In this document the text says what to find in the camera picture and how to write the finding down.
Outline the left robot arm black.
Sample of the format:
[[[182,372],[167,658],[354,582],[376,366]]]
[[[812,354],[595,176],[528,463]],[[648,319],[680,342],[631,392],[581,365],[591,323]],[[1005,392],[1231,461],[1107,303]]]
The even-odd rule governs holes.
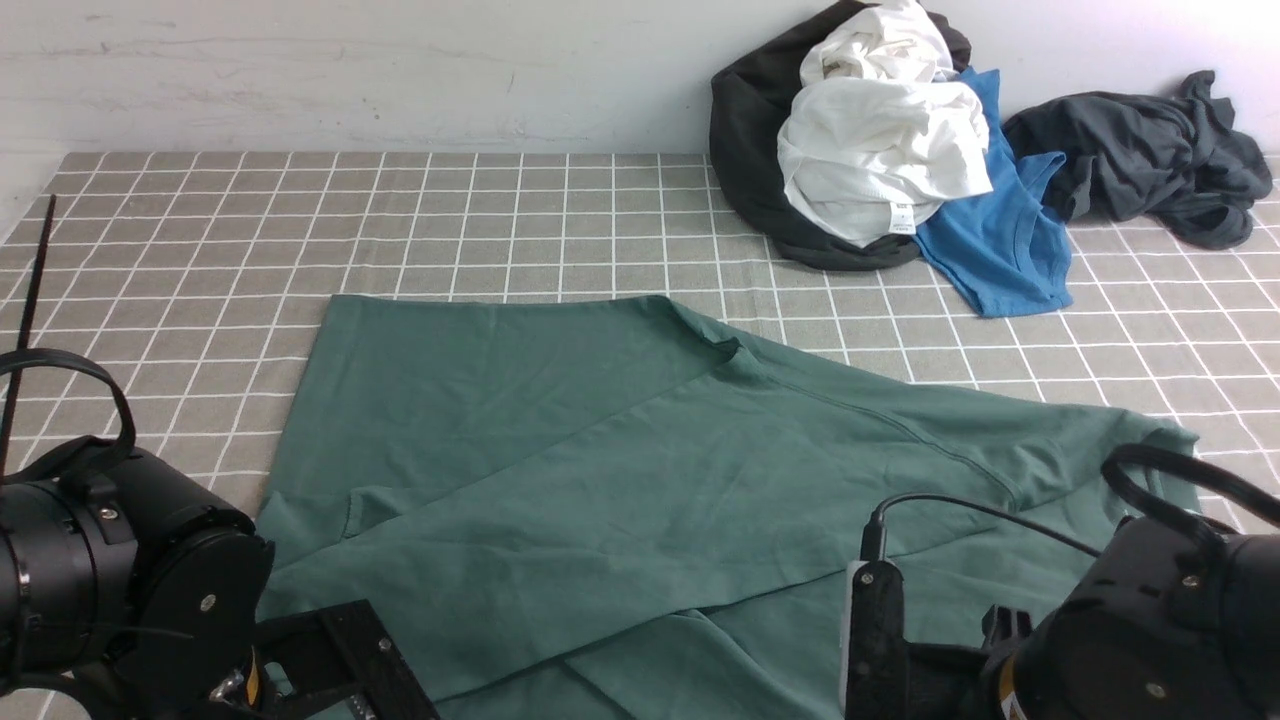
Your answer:
[[[148,451],[59,445],[3,487],[3,692],[50,689],[110,719],[200,715],[251,675],[275,548],[239,509]]]

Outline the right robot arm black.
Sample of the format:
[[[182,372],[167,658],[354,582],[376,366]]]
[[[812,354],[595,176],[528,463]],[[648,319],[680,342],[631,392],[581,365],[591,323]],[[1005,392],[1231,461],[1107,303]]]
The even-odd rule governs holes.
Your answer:
[[[1123,523],[992,670],[995,719],[1275,719],[1277,537]]]

